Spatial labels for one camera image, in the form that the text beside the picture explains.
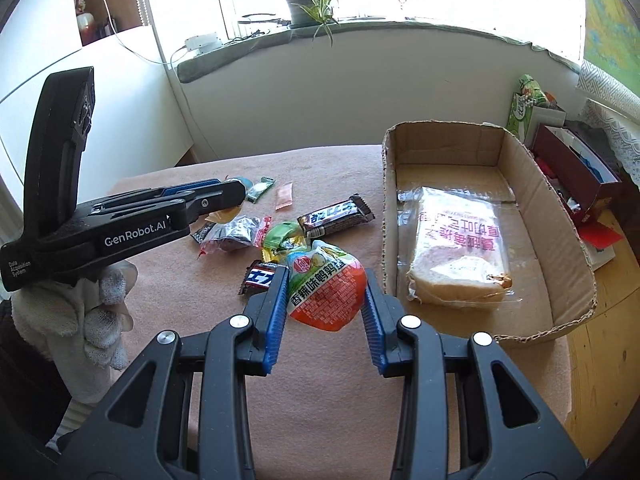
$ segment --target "red logo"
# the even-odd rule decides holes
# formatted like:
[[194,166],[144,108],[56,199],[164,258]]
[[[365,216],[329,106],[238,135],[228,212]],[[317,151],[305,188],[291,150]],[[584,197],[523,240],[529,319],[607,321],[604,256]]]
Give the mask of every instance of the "red logo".
[[299,256],[293,261],[293,268],[296,272],[308,272],[308,270],[311,268],[311,260],[308,258],[308,256]]

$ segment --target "white glove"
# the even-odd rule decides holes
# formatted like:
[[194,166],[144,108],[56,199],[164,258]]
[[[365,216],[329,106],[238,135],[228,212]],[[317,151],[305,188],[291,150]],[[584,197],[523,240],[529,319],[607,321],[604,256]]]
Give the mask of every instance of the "white glove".
[[105,268],[98,282],[45,280],[12,295],[18,333],[55,362],[79,402],[99,402],[111,386],[110,368],[129,363],[121,333],[133,328],[133,320],[124,299],[137,278],[136,266],[124,261]]

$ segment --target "dark red box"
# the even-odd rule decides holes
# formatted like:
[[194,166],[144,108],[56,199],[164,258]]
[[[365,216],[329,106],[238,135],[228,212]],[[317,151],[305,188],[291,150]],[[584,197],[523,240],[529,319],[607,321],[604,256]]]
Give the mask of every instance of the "dark red box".
[[580,204],[580,210],[572,212],[566,202],[562,200],[569,215],[578,226],[597,220],[603,209],[609,206],[612,199],[622,192],[622,183],[593,150],[579,139],[575,141],[577,137],[566,130],[567,137],[574,138],[575,146],[583,150],[583,155],[588,155],[589,160],[599,161],[609,172],[609,175],[604,178],[605,182],[600,182],[580,159],[580,156],[556,136],[554,131],[558,132],[559,130],[562,128],[552,128],[540,124],[531,151],[547,163],[571,197]]

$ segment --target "wooden table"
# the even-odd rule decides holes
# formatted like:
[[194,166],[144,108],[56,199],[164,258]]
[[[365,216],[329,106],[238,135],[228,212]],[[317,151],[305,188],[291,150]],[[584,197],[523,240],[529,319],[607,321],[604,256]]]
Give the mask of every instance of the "wooden table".
[[[622,234],[613,213],[600,222]],[[640,395],[640,267],[626,238],[595,271],[596,316],[568,335],[572,410],[565,428],[585,458],[609,445]]]

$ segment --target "bread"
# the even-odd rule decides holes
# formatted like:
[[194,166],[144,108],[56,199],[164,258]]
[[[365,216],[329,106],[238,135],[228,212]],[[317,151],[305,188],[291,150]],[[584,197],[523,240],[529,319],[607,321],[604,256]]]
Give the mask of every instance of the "bread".
[[423,188],[416,214],[410,298],[483,308],[498,303],[511,278],[491,203]]

